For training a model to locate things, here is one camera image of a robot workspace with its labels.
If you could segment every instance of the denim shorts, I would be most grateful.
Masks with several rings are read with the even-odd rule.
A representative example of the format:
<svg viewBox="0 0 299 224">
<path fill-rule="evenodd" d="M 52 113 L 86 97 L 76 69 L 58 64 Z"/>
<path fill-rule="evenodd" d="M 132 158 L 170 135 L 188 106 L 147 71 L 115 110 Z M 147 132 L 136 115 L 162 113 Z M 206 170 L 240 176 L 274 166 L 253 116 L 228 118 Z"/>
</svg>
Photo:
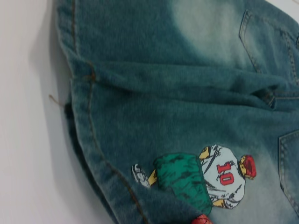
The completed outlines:
<svg viewBox="0 0 299 224">
<path fill-rule="evenodd" d="M 116 224 L 299 223 L 292 18 L 262 0 L 58 0 L 57 29 L 74 150 Z"/>
</svg>

